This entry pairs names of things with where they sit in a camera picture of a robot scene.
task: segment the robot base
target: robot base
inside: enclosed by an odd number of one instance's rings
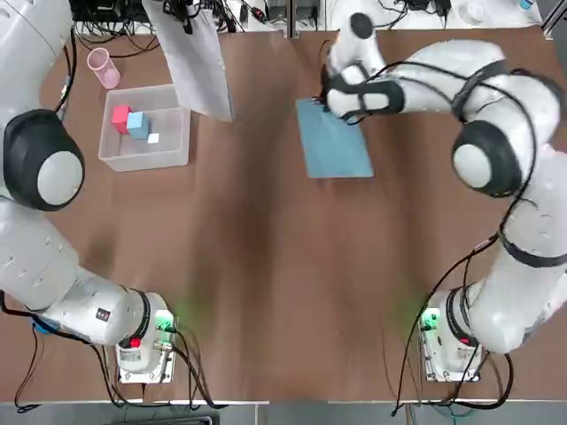
[[[124,349],[116,345],[121,383],[170,383],[173,379],[175,353],[172,351],[174,315],[166,302],[155,293],[147,293],[151,318],[139,347]]]
[[[475,353],[474,347],[462,344],[453,337],[443,332],[443,318],[438,308],[428,308],[423,312],[419,323],[420,350],[422,354],[423,370],[428,382],[435,383],[458,383],[462,380],[462,374]],[[466,382],[476,382],[480,379],[477,369],[480,364],[482,349],[479,346],[475,359],[470,363],[469,370],[465,375]],[[459,367],[450,367],[450,364],[458,364]]]
[[[120,368],[120,383],[170,383],[174,376],[175,353],[162,352],[159,363],[147,374],[135,374]]]

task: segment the clear plastic bin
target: clear plastic bin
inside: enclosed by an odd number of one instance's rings
[[[112,124],[113,107],[119,104],[146,113],[150,133],[159,133],[159,141],[148,143],[121,135]],[[190,111],[179,105],[173,84],[111,90],[106,95],[98,157],[119,172],[185,166],[189,162],[189,136]]]

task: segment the black joint cap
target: black joint cap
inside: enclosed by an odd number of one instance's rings
[[[369,15],[359,12],[354,13],[351,16],[351,29],[353,30],[353,33],[362,40],[370,38],[374,32],[374,27],[372,26],[372,21],[370,20]]]
[[[465,144],[477,146],[490,162],[491,178],[482,188],[472,188],[491,197],[508,197],[522,186],[522,171],[517,156],[504,133],[494,124],[477,120],[462,126],[452,155]]]
[[[57,211],[73,201],[81,188],[62,205],[45,202],[37,188],[45,160],[62,151],[73,153],[81,161],[84,181],[84,158],[55,112],[36,109],[8,122],[4,131],[4,182],[16,202],[36,210]]]

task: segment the floor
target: floor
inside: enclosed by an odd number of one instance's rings
[[[199,415],[212,415],[221,425],[406,425],[402,410],[395,418],[392,404],[329,405],[316,402],[291,402],[270,406],[232,406],[217,412],[199,409]],[[110,405],[51,405],[32,412],[16,414],[13,406],[0,406],[1,425],[104,425],[136,421],[186,418],[182,407],[118,410]],[[453,420],[443,417],[431,407],[414,408],[415,425],[450,425]],[[564,425],[567,422],[567,403],[508,402],[494,412],[476,412],[466,418],[467,425]]]

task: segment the red cube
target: red cube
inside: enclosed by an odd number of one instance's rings
[[[125,135],[128,132],[128,114],[131,112],[132,110],[127,104],[114,106],[113,125],[121,135]]]

